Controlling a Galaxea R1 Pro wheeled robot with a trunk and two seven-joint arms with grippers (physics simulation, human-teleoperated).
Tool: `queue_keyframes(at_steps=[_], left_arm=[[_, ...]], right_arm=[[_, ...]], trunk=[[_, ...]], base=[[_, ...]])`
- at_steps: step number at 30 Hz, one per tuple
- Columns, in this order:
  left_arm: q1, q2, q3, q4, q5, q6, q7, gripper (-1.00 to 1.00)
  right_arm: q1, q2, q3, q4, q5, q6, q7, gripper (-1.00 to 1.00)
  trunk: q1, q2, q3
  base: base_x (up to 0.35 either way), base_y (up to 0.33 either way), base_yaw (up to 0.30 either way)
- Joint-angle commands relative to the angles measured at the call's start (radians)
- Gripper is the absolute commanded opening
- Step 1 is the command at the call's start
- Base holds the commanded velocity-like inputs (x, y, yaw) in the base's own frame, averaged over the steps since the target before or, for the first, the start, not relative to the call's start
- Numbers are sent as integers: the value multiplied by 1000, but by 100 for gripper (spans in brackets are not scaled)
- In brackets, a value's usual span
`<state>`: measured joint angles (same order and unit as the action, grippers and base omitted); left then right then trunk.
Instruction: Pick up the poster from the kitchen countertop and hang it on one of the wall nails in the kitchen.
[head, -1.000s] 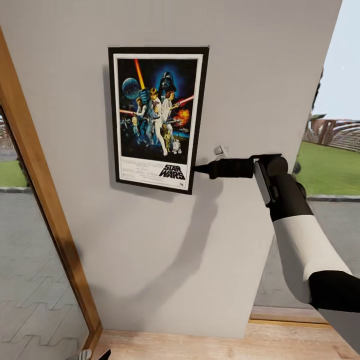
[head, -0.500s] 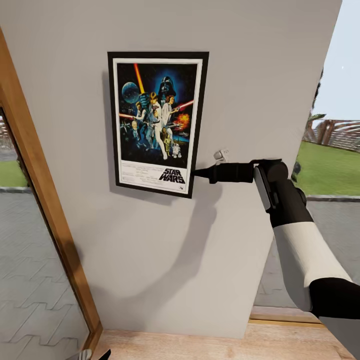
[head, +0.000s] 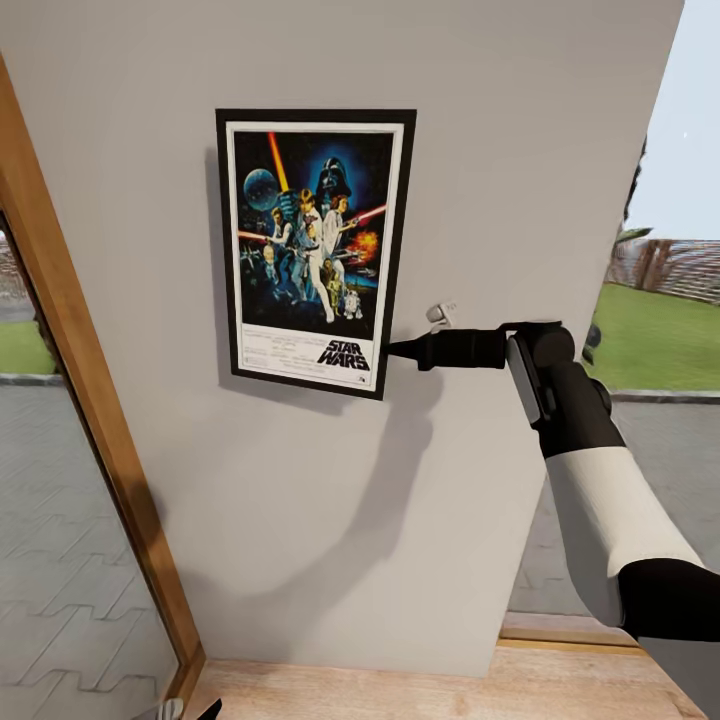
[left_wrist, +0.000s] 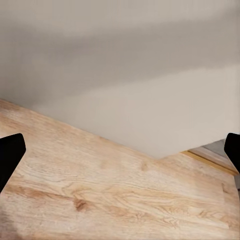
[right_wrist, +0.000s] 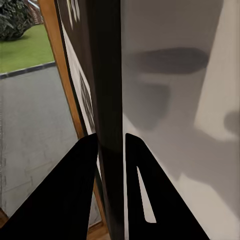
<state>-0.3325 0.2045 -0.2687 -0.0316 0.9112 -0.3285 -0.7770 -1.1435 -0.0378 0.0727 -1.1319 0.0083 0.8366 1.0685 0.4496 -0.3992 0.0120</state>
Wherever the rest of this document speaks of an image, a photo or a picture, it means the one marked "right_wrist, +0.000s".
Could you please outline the poster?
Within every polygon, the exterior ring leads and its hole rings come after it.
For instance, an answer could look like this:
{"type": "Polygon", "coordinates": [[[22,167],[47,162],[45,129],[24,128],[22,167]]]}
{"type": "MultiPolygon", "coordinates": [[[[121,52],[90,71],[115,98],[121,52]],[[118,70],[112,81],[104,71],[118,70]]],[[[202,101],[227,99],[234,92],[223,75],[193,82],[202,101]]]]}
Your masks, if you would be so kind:
{"type": "Polygon", "coordinates": [[[54,0],[83,136],[97,134],[95,182],[110,240],[125,240],[121,0],[54,0]]]}

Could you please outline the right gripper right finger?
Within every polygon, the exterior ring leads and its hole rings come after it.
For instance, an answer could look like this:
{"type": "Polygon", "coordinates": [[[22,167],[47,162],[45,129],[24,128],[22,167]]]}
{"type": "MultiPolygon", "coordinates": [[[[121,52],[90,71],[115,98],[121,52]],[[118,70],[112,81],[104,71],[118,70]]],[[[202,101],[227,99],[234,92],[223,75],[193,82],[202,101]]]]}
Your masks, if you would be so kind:
{"type": "Polygon", "coordinates": [[[210,240],[145,142],[130,133],[125,161],[129,240],[210,240]],[[137,167],[156,223],[145,220],[137,167]]]}

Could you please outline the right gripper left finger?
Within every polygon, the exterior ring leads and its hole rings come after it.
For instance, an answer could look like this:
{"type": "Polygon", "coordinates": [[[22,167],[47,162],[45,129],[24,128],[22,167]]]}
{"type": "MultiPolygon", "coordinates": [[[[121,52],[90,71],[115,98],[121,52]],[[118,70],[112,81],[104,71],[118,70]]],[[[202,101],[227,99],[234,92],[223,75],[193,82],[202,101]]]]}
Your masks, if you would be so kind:
{"type": "Polygon", "coordinates": [[[86,240],[97,158],[97,133],[79,139],[0,228],[0,240],[86,240]]]}

